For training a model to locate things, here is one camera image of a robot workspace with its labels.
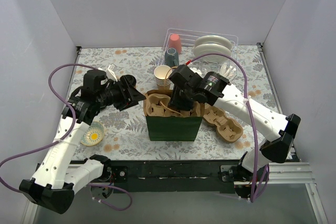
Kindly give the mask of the green paper bag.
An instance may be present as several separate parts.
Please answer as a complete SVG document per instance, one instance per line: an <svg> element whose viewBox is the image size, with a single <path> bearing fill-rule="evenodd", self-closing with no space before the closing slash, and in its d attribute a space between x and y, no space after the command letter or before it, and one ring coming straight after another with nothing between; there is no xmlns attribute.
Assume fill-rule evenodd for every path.
<svg viewBox="0 0 336 224"><path fill-rule="evenodd" d="M190 80L199 80L200 76L189 69L187 65L178 66L170 75L169 80L179 88L188 87ZM173 90L150 90L145 96L158 93L171 97ZM158 117L146 116L149 138L151 141L182 141L193 142L196 139L205 111L205 104L196 103L190 110L191 116L180 117Z"/></svg>

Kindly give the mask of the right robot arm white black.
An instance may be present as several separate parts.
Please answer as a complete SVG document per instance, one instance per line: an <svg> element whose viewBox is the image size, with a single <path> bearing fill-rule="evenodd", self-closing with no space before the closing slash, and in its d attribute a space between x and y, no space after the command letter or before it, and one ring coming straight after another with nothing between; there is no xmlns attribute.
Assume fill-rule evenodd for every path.
<svg viewBox="0 0 336 224"><path fill-rule="evenodd" d="M253 150L245 153L233 170L235 180L251 180L269 163L286 161L301 118L274 112L244 95L230 81L210 71L204 77L187 65L178 66L168 77L174 84L171 105L190 110L193 102L207 103L229 112L264 136Z"/></svg>

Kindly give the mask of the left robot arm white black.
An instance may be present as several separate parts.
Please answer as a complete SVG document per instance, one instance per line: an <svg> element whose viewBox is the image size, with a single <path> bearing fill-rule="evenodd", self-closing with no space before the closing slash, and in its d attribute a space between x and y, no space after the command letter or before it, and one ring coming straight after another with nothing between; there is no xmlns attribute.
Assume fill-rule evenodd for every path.
<svg viewBox="0 0 336 224"><path fill-rule="evenodd" d="M103 70L88 70L82 86L67 101L52 147L31 179L22 180L19 190L31 202L63 214L71 206L75 194L91 181L111 180L111 161L102 155L91 156L70 174L67 169L81 138L101 110L112 105L123 111L143 100L145 96L126 76L113 81Z"/></svg>

